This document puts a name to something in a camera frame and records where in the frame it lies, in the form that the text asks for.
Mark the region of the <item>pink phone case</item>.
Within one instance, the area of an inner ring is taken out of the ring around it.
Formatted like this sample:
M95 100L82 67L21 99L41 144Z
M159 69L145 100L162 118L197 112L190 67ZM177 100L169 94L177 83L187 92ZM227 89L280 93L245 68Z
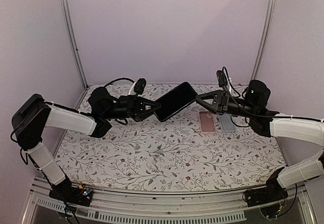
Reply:
M214 116L208 111L199 112L199 123L202 133L215 133L216 127L214 122Z

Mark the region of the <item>light blue phone case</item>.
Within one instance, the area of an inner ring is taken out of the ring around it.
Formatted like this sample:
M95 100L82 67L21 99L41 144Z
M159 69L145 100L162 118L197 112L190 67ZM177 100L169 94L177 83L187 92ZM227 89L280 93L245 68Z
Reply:
M231 116L228 114L218 115L220 127L225 133L233 133L236 131L236 126L232 122Z

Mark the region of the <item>black phone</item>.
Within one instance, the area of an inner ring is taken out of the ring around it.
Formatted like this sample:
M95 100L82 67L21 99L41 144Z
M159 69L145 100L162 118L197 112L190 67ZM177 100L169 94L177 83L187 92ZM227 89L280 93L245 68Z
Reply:
M160 104L160 108L154 111L156 118L165 122L195 102L196 95L196 91L188 82L179 84L155 101Z

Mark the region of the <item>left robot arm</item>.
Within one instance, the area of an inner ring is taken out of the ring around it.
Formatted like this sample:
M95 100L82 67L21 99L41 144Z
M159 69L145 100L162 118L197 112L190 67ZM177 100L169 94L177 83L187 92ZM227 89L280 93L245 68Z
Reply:
M95 89L88 103L91 112L84 113L45 101L41 95L33 94L12 117L13 132L10 139L36 163L49 182L56 186L56 193L65 201L75 197L75 189L65 182L66 175L43 144L45 128L59 128L101 138L111 129L110 120L126 124L130 118L140 122L161 107L160 103L137 94L115 98L105 87Z

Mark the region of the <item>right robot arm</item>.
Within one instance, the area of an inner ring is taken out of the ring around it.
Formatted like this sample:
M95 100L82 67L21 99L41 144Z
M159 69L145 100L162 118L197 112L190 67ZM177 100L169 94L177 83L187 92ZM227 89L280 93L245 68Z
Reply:
M222 115L240 116L249 120L249 127L258 135L275 138L291 138L323 146L323 120L295 117L266 108L270 90L259 81L250 81L244 98L234 98L229 90L196 96L196 102L208 111ZM285 189L301 181L323 175L323 150L292 166L276 170L262 190L262 198L272 202Z

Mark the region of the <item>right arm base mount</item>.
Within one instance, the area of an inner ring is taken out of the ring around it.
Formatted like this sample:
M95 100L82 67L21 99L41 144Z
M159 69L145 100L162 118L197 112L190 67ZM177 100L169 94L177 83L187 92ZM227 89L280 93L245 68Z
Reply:
M242 194L242 200L247 203L248 207L276 202L274 205L259 208L261 215L266 219L275 219L290 211L290 208L286 212L283 211L287 206L287 198L288 192L285 189L274 189L268 186L259 189L247 189Z

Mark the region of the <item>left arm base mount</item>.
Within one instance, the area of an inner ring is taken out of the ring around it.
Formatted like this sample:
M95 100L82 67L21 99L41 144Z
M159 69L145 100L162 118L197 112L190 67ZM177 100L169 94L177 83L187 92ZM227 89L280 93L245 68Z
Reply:
M70 182L64 181L51 187L49 197L66 203L89 207L93 192L83 185L73 186Z

